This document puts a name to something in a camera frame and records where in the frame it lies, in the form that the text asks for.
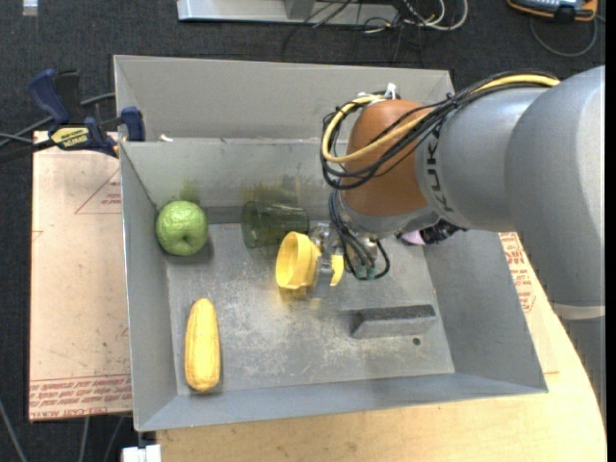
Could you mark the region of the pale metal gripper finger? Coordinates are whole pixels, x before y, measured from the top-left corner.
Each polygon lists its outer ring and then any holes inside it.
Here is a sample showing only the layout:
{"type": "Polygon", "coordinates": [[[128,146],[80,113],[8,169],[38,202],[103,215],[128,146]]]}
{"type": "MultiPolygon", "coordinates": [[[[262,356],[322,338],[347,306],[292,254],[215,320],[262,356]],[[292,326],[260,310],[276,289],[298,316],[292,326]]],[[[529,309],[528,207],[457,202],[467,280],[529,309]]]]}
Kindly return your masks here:
{"type": "Polygon", "coordinates": [[[309,230],[309,239],[315,244],[321,255],[331,255],[331,225],[329,223],[316,223],[309,230]]]}
{"type": "Polygon", "coordinates": [[[335,277],[335,255],[322,254],[317,258],[313,298],[325,298],[335,277]]]}

